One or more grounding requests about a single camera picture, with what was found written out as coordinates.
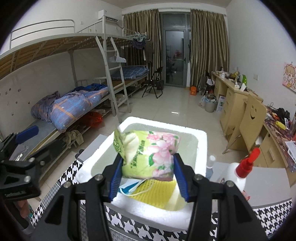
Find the person's left hand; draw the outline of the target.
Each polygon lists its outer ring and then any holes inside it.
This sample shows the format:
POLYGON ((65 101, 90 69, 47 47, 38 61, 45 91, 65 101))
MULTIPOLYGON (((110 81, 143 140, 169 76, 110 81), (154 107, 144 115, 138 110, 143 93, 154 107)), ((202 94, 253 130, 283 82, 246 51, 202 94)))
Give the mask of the person's left hand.
POLYGON ((20 208, 20 215, 22 218, 27 218, 30 216, 30 206, 27 200, 21 200, 17 202, 18 207, 20 208))

